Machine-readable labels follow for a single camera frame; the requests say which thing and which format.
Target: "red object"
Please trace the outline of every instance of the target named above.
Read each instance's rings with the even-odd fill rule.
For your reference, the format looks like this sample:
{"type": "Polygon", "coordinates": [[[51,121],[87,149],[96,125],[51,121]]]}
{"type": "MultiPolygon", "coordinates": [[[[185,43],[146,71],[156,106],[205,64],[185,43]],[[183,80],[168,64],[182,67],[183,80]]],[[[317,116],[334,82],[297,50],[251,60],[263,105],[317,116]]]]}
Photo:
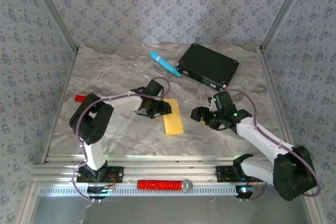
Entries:
{"type": "Polygon", "coordinates": [[[75,96],[75,101],[76,102],[83,102],[86,98],[86,95],[76,95],[75,96]]]}
{"type": "Polygon", "coordinates": [[[112,174],[106,174],[106,176],[108,176],[111,180],[113,180],[113,185],[114,185],[114,189],[116,188],[115,184],[116,184],[116,180],[115,177],[112,174]]]}
{"type": "Polygon", "coordinates": [[[182,191],[182,181],[177,180],[138,180],[139,190],[182,191]]]}

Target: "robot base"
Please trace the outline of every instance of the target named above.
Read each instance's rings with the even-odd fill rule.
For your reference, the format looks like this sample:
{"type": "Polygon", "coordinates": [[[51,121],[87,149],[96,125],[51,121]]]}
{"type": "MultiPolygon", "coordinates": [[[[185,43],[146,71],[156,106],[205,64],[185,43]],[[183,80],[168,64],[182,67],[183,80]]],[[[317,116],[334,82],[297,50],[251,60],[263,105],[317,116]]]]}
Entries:
{"type": "Polygon", "coordinates": [[[253,177],[239,178],[232,165],[216,166],[215,175],[218,183],[261,182],[260,179],[253,177]]]}
{"type": "Polygon", "coordinates": [[[116,183],[122,183],[124,175],[124,167],[122,166],[107,166],[107,162],[98,171],[91,171],[86,165],[79,168],[77,175],[77,183],[113,183],[110,176],[114,176],[116,183]]]}

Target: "cable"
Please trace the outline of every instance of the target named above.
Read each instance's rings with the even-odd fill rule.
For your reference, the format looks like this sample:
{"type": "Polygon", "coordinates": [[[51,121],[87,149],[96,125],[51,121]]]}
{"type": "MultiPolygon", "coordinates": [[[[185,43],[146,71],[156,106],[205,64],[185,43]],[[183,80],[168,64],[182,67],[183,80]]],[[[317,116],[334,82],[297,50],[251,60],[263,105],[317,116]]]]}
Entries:
{"type": "Polygon", "coordinates": [[[111,178],[113,180],[113,186],[114,186],[114,190],[116,190],[115,188],[115,184],[117,183],[115,177],[112,174],[107,174],[106,176],[108,176],[109,178],[111,178]]]}
{"type": "Polygon", "coordinates": [[[81,165],[81,164],[82,164],[82,162],[75,163],[75,164],[73,165],[73,168],[72,168],[72,170],[75,170],[75,168],[76,168],[76,165],[81,165]]]}
{"type": "Polygon", "coordinates": [[[162,92],[161,92],[161,94],[164,94],[164,87],[162,86],[162,92]]]}
{"type": "Polygon", "coordinates": [[[267,189],[267,185],[268,184],[265,183],[264,186],[262,187],[261,192],[256,197],[254,197],[252,199],[249,199],[248,201],[259,199],[262,195],[264,195],[264,193],[266,192],[266,189],[267,189]]]}
{"type": "Polygon", "coordinates": [[[317,174],[315,173],[315,171],[313,170],[313,168],[311,168],[310,165],[302,157],[300,157],[298,154],[296,154],[290,148],[281,145],[278,141],[276,141],[275,139],[273,139],[272,137],[270,137],[269,135],[267,135],[262,129],[259,128],[259,126],[257,125],[257,108],[256,108],[256,105],[254,104],[254,102],[252,101],[251,97],[248,94],[246,94],[245,92],[243,92],[242,90],[238,90],[238,89],[225,89],[225,91],[236,91],[238,93],[243,94],[250,101],[250,103],[252,104],[252,107],[254,109],[254,115],[253,115],[253,124],[254,124],[254,127],[267,140],[270,140],[272,143],[276,144],[279,148],[283,148],[285,151],[287,151],[290,154],[292,154],[294,157],[296,157],[300,162],[302,162],[304,164],[304,166],[313,175],[313,177],[314,177],[314,179],[315,179],[315,181],[317,183],[317,191],[315,193],[313,193],[313,194],[303,194],[303,195],[306,196],[306,197],[316,197],[316,196],[318,196],[321,193],[321,191],[322,191],[322,182],[321,182],[320,178],[317,176],[317,174]]]}
{"type": "Polygon", "coordinates": [[[93,201],[93,200],[90,199],[89,197],[87,197],[87,196],[85,196],[84,194],[82,194],[82,193],[80,192],[80,190],[78,189],[78,187],[76,186],[76,183],[75,183],[75,173],[78,172],[79,168],[84,167],[84,166],[87,164],[87,162],[88,162],[88,155],[87,155],[86,150],[85,150],[85,148],[84,148],[84,143],[85,143],[85,142],[84,142],[84,140],[79,136],[79,126],[80,126],[80,123],[81,123],[83,117],[86,115],[86,113],[87,113],[87,112],[88,112],[94,105],[96,105],[96,104],[99,103],[99,102],[113,101],[113,100],[122,99],[122,98],[125,98],[125,97],[163,98],[164,96],[166,96],[166,95],[169,93],[169,91],[170,91],[170,87],[171,87],[171,86],[170,86],[170,83],[169,83],[168,79],[166,79],[166,78],[164,78],[164,77],[155,77],[155,78],[153,78],[152,80],[157,80],[157,79],[162,79],[162,80],[164,80],[164,81],[167,82],[167,84],[168,84],[168,88],[167,88],[167,91],[166,91],[165,93],[162,93],[162,94],[160,94],[160,95],[146,95],[146,94],[135,94],[135,93],[134,93],[134,94],[122,94],[122,95],[118,95],[118,96],[115,96],[115,97],[102,98],[102,99],[99,99],[99,100],[97,100],[97,101],[94,101],[94,102],[91,103],[89,106],[87,106],[87,107],[84,109],[83,113],[80,115],[80,117],[79,117],[79,119],[78,119],[78,122],[77,122],[77,125],[76,125],[76,137],[77,137],[77,139],[78,139],[78,141],[79,141],[79,146],[80,146],[80,147],[82,148],[82,150],[83,150],[85,159],[84,159],[84,162],[74,170],[74,172],[73,172],[73,174],[72,174],[71,181],[72,181],[72,184],[73,184],[75,190],[79,193],[79,195],[80,195],[82,198],[84,198],[84,199],[86,199],[86,200],[93,201]]]}

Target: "blue marker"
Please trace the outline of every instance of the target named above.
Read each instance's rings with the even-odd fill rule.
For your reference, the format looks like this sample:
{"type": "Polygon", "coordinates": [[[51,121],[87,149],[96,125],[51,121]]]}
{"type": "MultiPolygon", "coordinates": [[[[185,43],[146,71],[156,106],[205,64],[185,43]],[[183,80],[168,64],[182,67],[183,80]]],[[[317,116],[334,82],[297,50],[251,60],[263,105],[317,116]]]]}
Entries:
{"type": "Polygon", "coordinates": [[[176,68],[170,65],[167,61],[165,61],[158,52],[151,51],[150,54],[151,58],[158,63],[160,63],[165,69],[167,69],[170,73],[176,75],[177,77],[181,77],[181,74],[178,72],[176,68]]]}

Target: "black case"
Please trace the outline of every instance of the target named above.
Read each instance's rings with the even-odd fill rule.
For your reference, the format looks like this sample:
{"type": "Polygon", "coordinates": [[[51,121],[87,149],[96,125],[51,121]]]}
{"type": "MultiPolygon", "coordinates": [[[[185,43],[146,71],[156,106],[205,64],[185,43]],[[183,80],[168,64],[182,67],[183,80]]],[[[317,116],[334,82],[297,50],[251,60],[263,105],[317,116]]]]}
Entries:
{"type": "Polygon", "coordinates": [[[177,63],[177,70],[219,91],[230,83],[239,62],[199,44],[192,44],[177,63]]]}

